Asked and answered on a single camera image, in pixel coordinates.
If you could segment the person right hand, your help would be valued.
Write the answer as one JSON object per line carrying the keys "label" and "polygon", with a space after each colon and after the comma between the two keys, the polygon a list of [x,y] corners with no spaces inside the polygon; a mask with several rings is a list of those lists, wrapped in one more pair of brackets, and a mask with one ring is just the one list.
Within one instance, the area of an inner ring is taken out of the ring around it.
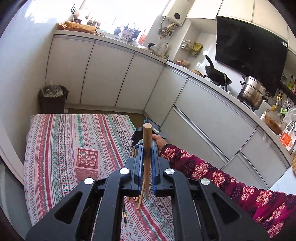
{"label": "person right hand", "polygon": [[163,139],[162,136],[152,134],[152,139],[156,142],[156,145],[158,146],[158,154],[159,156],[161,155],[161,151],[166,146],[168,143]]}

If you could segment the floral red sleeve forearm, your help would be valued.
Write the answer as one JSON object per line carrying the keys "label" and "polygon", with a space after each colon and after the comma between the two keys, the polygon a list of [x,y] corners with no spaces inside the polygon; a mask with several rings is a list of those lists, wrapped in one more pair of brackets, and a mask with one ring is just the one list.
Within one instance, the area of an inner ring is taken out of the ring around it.
{"label": "floral red sleeve forearm", "polygon": [[267,231],[270,240],[295,240],[294,194],[247,186],[175,145],[165,143],[159,155],[186,177],[213,182]]}

